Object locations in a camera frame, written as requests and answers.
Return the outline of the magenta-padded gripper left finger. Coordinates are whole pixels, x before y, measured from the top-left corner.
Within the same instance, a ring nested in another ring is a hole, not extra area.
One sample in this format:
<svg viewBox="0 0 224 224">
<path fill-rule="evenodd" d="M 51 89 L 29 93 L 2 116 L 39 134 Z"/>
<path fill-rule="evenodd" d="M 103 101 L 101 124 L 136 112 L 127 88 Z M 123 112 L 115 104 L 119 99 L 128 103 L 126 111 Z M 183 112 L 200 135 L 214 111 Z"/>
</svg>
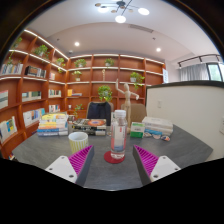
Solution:
<svg viewBox="0 0 224 224">
<path fill-rule="evenodd" d="M 58 157 L 46 168 L 46 171 L 79 186 L 83 186 L 85 184 L 93 156 L 94 146 L 90 145 L 69 157 Z"/>
</svg>

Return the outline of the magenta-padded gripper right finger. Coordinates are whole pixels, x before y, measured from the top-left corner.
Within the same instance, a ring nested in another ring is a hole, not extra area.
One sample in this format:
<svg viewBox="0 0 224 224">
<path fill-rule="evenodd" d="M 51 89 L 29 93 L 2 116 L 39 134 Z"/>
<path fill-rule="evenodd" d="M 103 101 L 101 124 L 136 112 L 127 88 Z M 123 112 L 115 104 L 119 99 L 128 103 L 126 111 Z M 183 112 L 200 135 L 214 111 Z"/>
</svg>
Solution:
<svg viewBox="0 0 224 224">
<path fill-rule="evenodd" d="M 143 185 L 180 170 L 180 167 L 167 156 L 158 157 L 138 145 L 133 146 L 133 156 Z"/>
</svg>

